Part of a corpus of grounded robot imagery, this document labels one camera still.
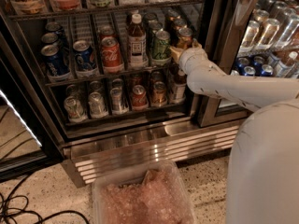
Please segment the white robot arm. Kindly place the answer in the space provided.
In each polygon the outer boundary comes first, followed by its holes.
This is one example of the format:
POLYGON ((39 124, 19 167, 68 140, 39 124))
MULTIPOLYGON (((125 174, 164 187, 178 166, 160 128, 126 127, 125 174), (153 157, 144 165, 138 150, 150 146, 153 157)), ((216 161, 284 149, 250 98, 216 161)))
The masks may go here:
POLYGON ((200 44, 171 53, 191 91, 251 112, 230 153, 226 224, 299 224, 299 80, 227 75, 200 44))

